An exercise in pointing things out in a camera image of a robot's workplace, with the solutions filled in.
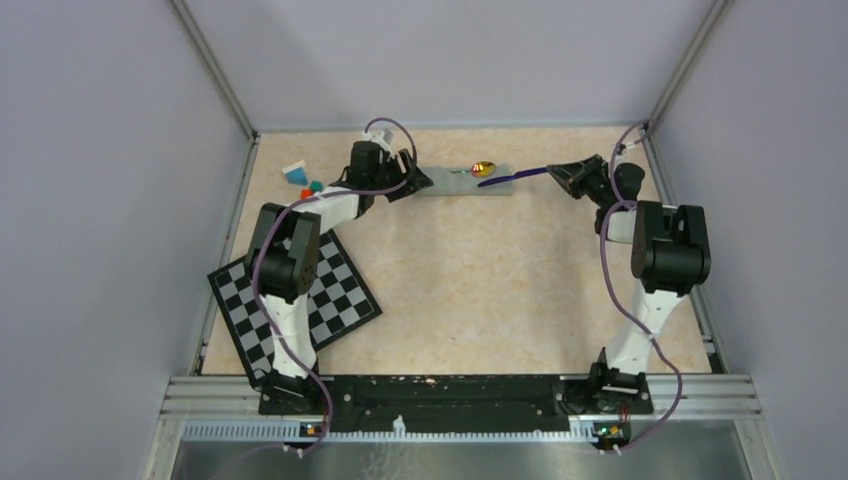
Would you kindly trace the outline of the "iridescent purple spoon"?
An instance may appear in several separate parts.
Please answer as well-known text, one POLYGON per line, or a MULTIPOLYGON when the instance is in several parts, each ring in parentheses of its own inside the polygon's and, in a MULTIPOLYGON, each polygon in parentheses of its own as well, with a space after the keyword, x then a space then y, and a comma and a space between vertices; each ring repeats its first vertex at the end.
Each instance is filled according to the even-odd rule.
POLYGON ((491 161, 479 161, 469 167, 450 168, 449 172, 452 174, 467 174, 473 178, 488 178, 496 173, 497 168, 498 166, 491 161))

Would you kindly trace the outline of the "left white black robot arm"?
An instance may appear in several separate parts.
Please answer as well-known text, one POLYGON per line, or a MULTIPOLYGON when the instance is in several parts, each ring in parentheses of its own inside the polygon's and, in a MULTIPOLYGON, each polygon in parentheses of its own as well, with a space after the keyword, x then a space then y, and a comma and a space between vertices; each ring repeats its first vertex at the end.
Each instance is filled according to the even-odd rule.
POLYGON ((321 236, 362 217, 378 196, 394 202, 432 184, 418 166, 415 145, 393 151, 384 140, 359 140, 338 180, 286 206, 262 207, 245 269, 274 345, 265 383, 295 412, 314 410, 321 397, 307 311, 321 236))

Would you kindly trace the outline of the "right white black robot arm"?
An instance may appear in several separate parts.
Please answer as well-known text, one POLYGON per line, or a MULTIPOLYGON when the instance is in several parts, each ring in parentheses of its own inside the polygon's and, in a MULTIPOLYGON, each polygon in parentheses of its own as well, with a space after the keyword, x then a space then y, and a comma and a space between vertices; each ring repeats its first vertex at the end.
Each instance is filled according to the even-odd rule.
POLYGON ((612 412, 627 397, 645 394, 650 352, 672 311, 711 269, 705 211, 669 206, 639 197, 645 171, 638 165, 611 166, 601 156, 551 164, 547 172, 572 198, 597 206, 595 230, 603 242, 631 248, 635 280, 628 324, 602 348, 586 385, 589 404, 612 412))

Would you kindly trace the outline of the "iridescent purple knife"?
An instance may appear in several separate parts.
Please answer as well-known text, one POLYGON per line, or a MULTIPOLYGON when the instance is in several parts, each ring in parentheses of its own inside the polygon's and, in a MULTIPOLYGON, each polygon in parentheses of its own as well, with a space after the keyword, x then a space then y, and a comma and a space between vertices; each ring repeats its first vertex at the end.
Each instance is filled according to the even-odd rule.
POLYGON ((532 176, 536 176, 536 175, 546 174, 547 172, 548 172, 548 169, 546 167, 536 167, 536 168, 531 168, 531 169, 519 170, 519 171, 516 171, 515 173, 510 174, 510 175, 505 175, 505 176, 500 176, 500 177, 492 177, 492 178, 488 178, 486 180, 483 180, 483 181, 481 181, 480 183, 477 184, 477 187, 478 188, 486 188, 486 187, 490 187, 490 186, 505 184, 505 183, 508 183, 508 182, 513 182, 513 181, 516 181, 516 180, 520 180, 520 179, 524 179, 524 178, 528 178, 528 177, 532 177, 532 176))

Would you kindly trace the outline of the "grey cloth napkin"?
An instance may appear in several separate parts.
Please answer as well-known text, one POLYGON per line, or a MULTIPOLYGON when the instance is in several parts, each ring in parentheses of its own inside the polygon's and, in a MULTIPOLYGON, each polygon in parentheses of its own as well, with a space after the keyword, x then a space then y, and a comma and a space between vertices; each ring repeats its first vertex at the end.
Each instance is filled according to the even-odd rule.
POLYGON ((469 167, 427 166, 421 170, 433 185, 418 191, 416 197, 511 196, 515 192, 510 182, 479 187, 488 177, 473 176, 469 167))

